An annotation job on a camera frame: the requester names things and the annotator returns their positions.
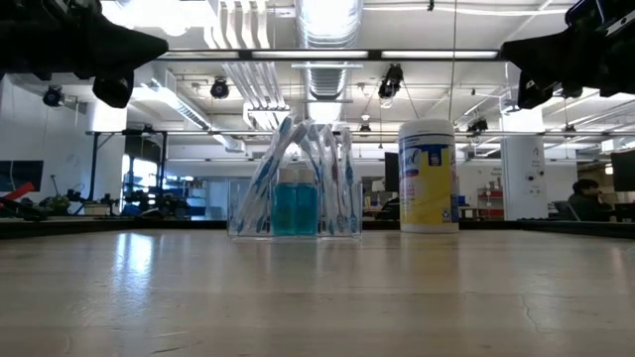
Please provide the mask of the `grey office chair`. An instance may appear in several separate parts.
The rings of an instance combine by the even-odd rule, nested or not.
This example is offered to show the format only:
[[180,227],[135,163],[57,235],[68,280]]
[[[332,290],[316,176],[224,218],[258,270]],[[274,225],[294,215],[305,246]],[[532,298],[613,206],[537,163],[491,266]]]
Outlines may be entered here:
[[566,200],[553,201],[553,206],[558,212],[561,220],[567,221],[579,221],[577,213],[572,208],[571,204]]

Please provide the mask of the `small blue mouthwash bottle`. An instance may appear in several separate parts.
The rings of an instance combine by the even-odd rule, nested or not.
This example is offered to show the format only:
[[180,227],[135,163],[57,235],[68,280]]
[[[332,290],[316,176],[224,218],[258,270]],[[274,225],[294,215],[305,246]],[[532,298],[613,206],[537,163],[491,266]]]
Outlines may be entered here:
[[297,175],[293,169],[279,169],[271,214],[275,236],[293,236],[296,233],[296,179]]
[[318,231],[318,188],[312,170],[298,171],[296,197],[296,233],[300,236],[314,236]]

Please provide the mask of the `silver air duct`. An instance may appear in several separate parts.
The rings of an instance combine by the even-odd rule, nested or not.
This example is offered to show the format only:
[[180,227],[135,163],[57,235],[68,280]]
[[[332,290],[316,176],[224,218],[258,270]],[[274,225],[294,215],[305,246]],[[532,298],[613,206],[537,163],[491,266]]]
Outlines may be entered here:
[[[309,50],[349,50],[356,46],[364,0],[295,0],[299,43]],[[307,115],[318,124],[339,120],[348,70],[316,67],[304,69]]]

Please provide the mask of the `clear plastic organizer holder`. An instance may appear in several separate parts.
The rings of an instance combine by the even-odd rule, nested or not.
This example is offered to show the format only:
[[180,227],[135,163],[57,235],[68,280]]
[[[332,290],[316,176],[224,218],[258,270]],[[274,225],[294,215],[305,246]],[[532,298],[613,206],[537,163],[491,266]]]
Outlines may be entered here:
[[275,236],[272,230],[272,207],[273,207],[273,193],[274,187],[277,183],[274,182],[269,185],[268,188],[268,202],[265,205],[265,212],[258,222],[259,228],[258,230],[252,230],[247,232],[246,234],[238,235],[235,232],[232,232],[229,225],[235,214],[237,208],[242,202],[245,194],[248,190],[248,184],[246,182],[242,182],[239,184],[234,184],[229,190],[229,198],[228,198],[228,210],[227,210],[227,232],[232,239],[240,239],[240,240],[274,240],[274,241],[282,241],[282,240],[300,240],[300,241],[317,241],[317,240],[359,240],[362,238],[362,184],[357,181],[353,184],[353,200],[354,200],[354,212],[357,218],[357,232],[355,234],[351,234],[348,226],[347,219],[347,210],[346,203],[340,203],[340,215],[338,217],[339,228],[341,231],[337,233],[335,236],[331,236],[329,233],[329,220],[327,216],[327,204],[326,198],[324,197],[323,192],[323,222],[324,233],[319,236],[318,232],[314,236],[300,236],[297,233],[293,236]]

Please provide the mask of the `white building pillar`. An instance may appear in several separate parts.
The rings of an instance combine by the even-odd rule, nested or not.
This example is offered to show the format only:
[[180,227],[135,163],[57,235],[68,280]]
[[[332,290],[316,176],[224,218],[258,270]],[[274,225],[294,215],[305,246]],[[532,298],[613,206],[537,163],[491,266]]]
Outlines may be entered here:
[[505,219],[546,218],[546,186],[543,112],[516,109],[501,115],[501,163]]

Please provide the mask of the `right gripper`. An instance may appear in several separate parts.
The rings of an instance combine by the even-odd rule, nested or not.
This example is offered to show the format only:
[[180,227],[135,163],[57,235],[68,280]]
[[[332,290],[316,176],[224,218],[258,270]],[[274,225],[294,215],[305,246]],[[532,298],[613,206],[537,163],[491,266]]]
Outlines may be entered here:
[[[579,98],[600,66],[601,97],[635,95],[635,0],[578,0],[565,12],[566,28],[541,37],[508,41],[500,57],[520,69],[517,105],[533,109],[558,91]],[[567,48],[600,26],[604,48],[599,54],[520,53],[530,49]]]

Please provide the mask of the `red shelving unit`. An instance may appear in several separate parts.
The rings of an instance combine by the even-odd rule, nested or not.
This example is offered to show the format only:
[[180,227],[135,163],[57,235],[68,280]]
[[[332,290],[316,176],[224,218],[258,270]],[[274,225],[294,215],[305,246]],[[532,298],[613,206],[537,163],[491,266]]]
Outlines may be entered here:
[[477,190],[477,216],[480,220],[503,220],[505,218],[503,190],[479,188]]

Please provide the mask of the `white LED light bar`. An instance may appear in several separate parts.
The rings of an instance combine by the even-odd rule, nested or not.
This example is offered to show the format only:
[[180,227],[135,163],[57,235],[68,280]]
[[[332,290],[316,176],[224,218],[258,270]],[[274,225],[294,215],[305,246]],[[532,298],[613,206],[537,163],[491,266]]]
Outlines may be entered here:
[[366,51],[255,51],[252,53],[254,59],[365,59],[368,57]]
[[424,60],[491,60],[498,57],[497,51],[384,51],[387,59],[424,59]]
[[239,52],[234,51],[169,51],[160,60],[236,60]]

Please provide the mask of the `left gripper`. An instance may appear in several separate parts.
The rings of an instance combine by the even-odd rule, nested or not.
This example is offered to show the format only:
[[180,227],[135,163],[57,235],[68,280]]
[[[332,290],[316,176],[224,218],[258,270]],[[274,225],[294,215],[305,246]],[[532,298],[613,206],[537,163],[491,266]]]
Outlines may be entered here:
[[[71,31],[78,23],[108,45],[129,45],[136,52],[113,52],[95,59],[73,57]],[[168,51],[168,42],[116,25],[103,15],[100,0],[0,0],[0,80],[8,73],[31,73],[50,80],[73,72],[92,78],[95,96],[125,108],[134,89],[134,70]]]

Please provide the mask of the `black computer monitor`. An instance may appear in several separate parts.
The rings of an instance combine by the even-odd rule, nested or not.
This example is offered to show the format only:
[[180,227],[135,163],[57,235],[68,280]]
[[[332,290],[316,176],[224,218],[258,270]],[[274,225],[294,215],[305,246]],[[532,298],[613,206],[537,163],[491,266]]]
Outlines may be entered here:
[[615,191],[635,191],[635,150],[610,155]]

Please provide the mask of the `Lysol wipes canister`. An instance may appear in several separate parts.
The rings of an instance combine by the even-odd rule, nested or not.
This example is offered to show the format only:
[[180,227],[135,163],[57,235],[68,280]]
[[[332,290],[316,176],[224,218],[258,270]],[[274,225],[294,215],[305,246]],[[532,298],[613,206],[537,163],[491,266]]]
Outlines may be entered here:
[[455,135],[443,119],[416,120],[398,135],[400,229],[406,233],[458,231]]

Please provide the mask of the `black workstation frame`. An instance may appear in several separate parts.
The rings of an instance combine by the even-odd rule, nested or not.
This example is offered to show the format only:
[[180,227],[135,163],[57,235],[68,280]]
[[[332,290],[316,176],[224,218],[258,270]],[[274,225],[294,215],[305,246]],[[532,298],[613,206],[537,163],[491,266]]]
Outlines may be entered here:
[[[293,132],[292,132],[292,136],[291,139],[289,140],[289,145],[286,148],[289,149],[289,147],[292,144],[296,144],[298,145],[301,150],[307,155],[307,152],[305,151],[305,145],[303,144],[303,140],[305,139],[306,135],[309,132],[310,127],[314,125],[314,124],[300,124],[294,127]],[[109,137],[112,136],[143,136],[145,134],[148,135],[160,135],[163,137],[164,139],[164,144],[163,144],[163,149],[160,149],[160,160],[159,160],[159,175],[157,176],[157,180],[158,183],[156,183],[155,186],[155,192],[158,194],[158,198],[156,203],[156,207],[159,212],[163,212],[163,209],[165,207],[168,207],[168,211],[172,212],[173,209],[171,209],[171,203],[166,203],[167,199],[164,198],[164,189],[163,189],[163,180],[164,180],[164,170],[165,170],[165,162],[166,162],[166,146],[167,146],[167,139],[170,135],[177,135],[177,134],[188,134],[188,135],[194,135],[194,134],[202,134],[202,135],[207,135],[207,136],[213,136],[213,135],[220,135],[222,136],[256,136],[256,137],[268,137],[269,139],[271,139],[272,142],[272,137],[275,134],[276,131],[274,132],[268,132],[268,131],[198,131],[198,132],[190,132],[188,134],[188,132],[184,132],[184,131],[179,131],[179,132],[167,132],[167,131],[154,131],[154,130],[124,130],[124,131],[115,131],[115,132],[86,132],[87,135],[91,135],[93,136],[93,147],[92,147],[92,157],[91,157],[91,171],[90,171],[90,185],[89,185],[89,199],[93,199],[94,196],[94,186],[95,186],[95,178],[96,178],[96,170],[97,170],[97,152],[100,148],[100,143],[99,143],[99,137],[101,135],[106,135],[109,134]],[[325,158],[325,151],[324,151],[324,141],[323,141],[323,132],[318,132],[318,136],[319,136],[319,146],[320,146],[320,152],[321,152],[321,173],[322,173],[322,185],[323,185],[323,191],[324,191],[324,173],[325,173],[325,164],[326,164],[326,158]],[[339,135],[341,134],[341,132],[335,131],[332,132],[333,136],[335,135]],[[272,184],[274,182],[278,182],[278,171],[279,169],[283,168],[283,159],[281,160],[281,162],[279,163],[277,170],[275,171],[271,182],[269,183]],[[309,170],[312,170],[314,172],[314,169],[312,167],[312,164],[310,162],[310,168]],[[344,172],[343,172],[343,166],[341,166],[339,164],[339,158],[338,158],[338,190],[339,190],[339,203],[343,203],[344,202],[344,185],[345,185],[345,180],[344,180]]]

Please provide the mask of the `pile of blue toothbrushes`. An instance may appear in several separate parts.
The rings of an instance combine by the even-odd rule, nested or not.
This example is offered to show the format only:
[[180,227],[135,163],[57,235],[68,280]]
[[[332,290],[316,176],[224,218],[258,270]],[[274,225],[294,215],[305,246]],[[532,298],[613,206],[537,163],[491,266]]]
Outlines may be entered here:
[[335,236],[341,231],[338,217],[340,215],[339,190],[338,190],[338,157],[337,143],[332,134],[331,127],[323,128],[324,148],[326,149],[326,164],[324,173],[324,197],[327,204],[327,216],[329,220],[329,233]]

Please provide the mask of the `black wall monitor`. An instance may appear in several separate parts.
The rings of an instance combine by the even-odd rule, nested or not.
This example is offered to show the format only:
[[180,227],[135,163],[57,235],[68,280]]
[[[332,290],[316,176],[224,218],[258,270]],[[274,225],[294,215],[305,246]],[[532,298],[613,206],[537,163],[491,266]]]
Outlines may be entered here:
[[13,191],[26,183],[39,191],[43,170],[43,161],[0,161],[0,192]]

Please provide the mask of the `red angled bar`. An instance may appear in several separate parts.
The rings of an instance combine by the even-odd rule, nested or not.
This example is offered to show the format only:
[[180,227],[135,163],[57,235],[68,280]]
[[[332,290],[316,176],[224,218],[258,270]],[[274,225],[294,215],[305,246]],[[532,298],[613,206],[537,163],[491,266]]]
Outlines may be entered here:
[[19,186],[18,188],[14,189],[13,191],[5,194],[4,198],[5,199],[9,199],[9,200],[16,200],[16,199],[19,199],[19,198],[23,197],[27,193],[34,191],[34,190],[35,190],[34,185],[31,182],[27,182],[27,183]]

